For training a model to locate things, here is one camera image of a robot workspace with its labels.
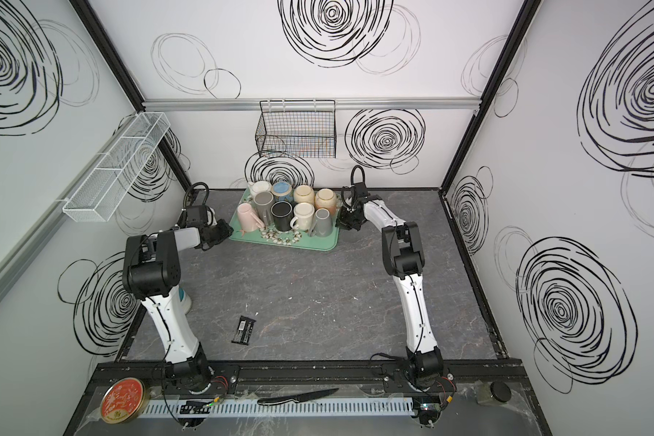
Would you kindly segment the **green floral tray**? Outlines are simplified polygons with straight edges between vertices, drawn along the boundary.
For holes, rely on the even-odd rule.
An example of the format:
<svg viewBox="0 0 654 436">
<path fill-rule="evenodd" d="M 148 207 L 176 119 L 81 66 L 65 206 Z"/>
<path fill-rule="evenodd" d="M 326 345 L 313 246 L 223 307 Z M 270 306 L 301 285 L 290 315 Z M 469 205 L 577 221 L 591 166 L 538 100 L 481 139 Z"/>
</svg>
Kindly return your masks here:
<svg viewBox="0 0 654 436">
<path fill-rule="evenodd" d="M 274 225 L 269 226 L 267 230 L 259 229 L 245 233 L 242 230 L 237 212 L 234 212 L 230 225 L 234 229 L 233 234 L 230 236 L 232 241 L 320 252 L 329 252 L 334 249 L 338 243 L 340 232 L 336 226 L 335 218 L 332 218 L 332 233 L 328 236 L 310 235 L 304 231 L 279 232 Z"/>
</svg>

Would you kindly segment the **black mug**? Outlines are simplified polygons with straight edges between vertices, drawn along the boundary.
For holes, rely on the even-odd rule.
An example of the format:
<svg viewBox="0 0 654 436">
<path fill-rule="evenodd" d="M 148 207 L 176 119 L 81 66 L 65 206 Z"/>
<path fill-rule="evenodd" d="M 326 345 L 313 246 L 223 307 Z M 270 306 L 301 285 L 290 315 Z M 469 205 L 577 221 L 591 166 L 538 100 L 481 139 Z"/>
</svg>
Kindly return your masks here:
<svg viewBox="0 0 654 436">
<path fill-rule="evenodd" d="M 279 232 L 292 231 L 292 220 L 294 219 L 294 209 L 287 201 L 276 202 L 272 208 L 272 219 L 274 227 Z"/>
</svg>

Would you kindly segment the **cream white mug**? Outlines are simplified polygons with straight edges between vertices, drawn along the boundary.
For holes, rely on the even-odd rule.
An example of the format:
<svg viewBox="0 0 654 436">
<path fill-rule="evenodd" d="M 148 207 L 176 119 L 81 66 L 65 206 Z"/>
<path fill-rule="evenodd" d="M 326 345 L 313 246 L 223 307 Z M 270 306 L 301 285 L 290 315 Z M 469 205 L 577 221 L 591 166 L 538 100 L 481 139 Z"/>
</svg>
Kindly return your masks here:
<svg viewBox="0 0 654 436">
<path fill-rule="evenodd" d="M 294 218 L 291 220 L 291 228 L 294 231 L 308 232 L 314 221 L 315 209 L 311 203 L 298 203 L 294 207 Z"/>
</svg>

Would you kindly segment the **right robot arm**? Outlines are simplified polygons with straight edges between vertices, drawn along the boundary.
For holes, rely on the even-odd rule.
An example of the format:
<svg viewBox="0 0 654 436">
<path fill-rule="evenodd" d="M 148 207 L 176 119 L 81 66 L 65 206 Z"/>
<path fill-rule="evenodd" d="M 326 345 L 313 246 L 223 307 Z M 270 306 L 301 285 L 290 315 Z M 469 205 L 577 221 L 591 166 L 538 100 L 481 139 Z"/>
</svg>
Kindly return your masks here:
<svg viewBox="0 0 654 436">
<path fill-rule="evenodd" d="M 370 194 L 363 182 L 352 183 L 349 192 L 337 223 L 341 229 L 356 231 L 371 223 L 381 233 L 383 267 L 392 277 L 403 307 L 405 371 L 410 384 L 417 387 L 447 372 L 423 292 L 425 256 L 419 226 L 399 218 L 380 196 Z"/>
</svg>

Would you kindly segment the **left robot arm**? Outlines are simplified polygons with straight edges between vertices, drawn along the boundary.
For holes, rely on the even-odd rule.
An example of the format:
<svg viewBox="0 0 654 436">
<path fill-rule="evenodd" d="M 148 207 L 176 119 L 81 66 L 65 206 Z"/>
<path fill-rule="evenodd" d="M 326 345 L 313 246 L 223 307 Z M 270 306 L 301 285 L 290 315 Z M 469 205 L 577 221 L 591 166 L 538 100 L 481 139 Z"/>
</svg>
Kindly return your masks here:
<svg viewBox="0 0 654 436">
<path fill-rule="evenodd" d="M 233 229 L 207 205 L 207 183 L 191 185 L 183 196 L 176 226 L 154 234 L 130 236 L 125 243 L 122 283 L 153 319 L 165 347 L 162 379 L 201 394 L 213 383 L 214 370 L 186 318 L 180 294 L 180 252 L 208 251 L 223 243 Z"/>
</svg>

